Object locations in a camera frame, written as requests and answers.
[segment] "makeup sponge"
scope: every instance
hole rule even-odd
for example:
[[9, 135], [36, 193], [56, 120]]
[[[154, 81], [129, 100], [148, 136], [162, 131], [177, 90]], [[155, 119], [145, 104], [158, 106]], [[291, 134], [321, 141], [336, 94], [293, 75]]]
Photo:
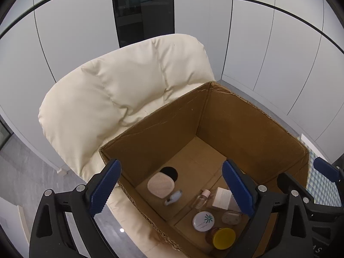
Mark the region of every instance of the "makeup sponge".
[[147, 188], [153, 195], [164, 199], [174, 189], [174, 181], [168, 175], [158, 172], [147, 183]]
[[153, 195], [164, 199], [173, 191], [177, 178], [178, 172], [175, 168], [164, 167], [149, 179], [147, 188]]

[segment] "cosmetic product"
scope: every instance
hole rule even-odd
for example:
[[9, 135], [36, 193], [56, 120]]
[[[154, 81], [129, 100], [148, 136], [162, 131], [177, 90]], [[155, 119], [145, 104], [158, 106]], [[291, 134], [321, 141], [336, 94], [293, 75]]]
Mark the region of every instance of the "cosmetic product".
[[168, 206], [172, 203], [175, 203], [176, 201], [179, 200], [179, 198], [182, 196], [182, 191], [178, 190], [176, 192], [174, 192], [165, 202], [164, 205]]
[[199, 232], [209, 231], [214, 223], [214, 216], [210, 212], [199, 212], [192, 219], [192, 226]]
[[223, 213], [222, 222], [228, 225], [237, 225], [241, 222], [241, 213], [236, 213], [233, 211], [227, 211]]
[[216, 249], [225, 250], [233, 245], [235, 237], [231, 228], [212, 228], [205, 235], [205, 240]]
[[208, 201], [208, 198], [210, 196], [210, 191], [205, 189], [202, 194], [200, 194], [193, 204], [191, 205], [191, 208], [195, 208], [197, 210], [200, 210]]
[[154, 196], [164, 199], [173, 191], [177, 179], [178, 172], [175, 168], [164, 167], [149, 179], [147, 189]]
[[211, 195], [207, 207], [214, 210], [233, 210], [235, 212], [241, 212], [232, 192], [221, 187], [218, 187], [216, 192]]

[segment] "cream cushion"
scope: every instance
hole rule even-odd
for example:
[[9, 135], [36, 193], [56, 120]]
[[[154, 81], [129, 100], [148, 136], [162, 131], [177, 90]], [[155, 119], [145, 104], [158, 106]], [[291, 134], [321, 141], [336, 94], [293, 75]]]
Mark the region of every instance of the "cream cushion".
[[[214, 80], [196, 38], [160, 36], [93, 59], [59, 80], [39, 111], [44, 135], [65, 163], [88, 181], [104, 167], [99, 148], [163, 105]], [[148, 257], [185, 257], [159, 236], [121, 188], [107, 202]]]

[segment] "cardboard box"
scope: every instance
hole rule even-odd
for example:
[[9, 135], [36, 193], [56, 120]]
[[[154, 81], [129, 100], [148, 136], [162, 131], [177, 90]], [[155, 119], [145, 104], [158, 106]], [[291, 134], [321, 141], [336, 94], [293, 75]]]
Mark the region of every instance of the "cardboard box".
[[[161, 236], [190, 258], [224, 257], [228, 252], [206, 245], [205, 234], [195, 233], [189, 222], [194, 212], [190, 204], [202, 189], [228, 189], [221, 176], [226, 158], [273, 191], [278, 191], [281, 172], [289, 172], [303, 186], [307, 181], [308, 150], [261, 110], [216, 82], [145, 117], [103, 146], [100, 154], [105, 163], [111, 158], [121, 162], [123, 191]], [[180, 200], [167, 207], [147, 190], [148, 179], [164, 166], [177, 169], [174, 191], [183, 190]], [[234, 227], [237, 237], [246, 222]], [[268, 236], [263, 236], [261, 253]]]

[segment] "black makeup sponge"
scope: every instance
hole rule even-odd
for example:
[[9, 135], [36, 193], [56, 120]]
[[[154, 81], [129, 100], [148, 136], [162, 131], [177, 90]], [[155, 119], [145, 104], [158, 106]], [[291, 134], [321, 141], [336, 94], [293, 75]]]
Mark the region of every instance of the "black makeup sponge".
[[173, 167], [164, 167], [160, 170], [161, 173], [168, 175], [174, 182], [178, 179], [178, 172]]

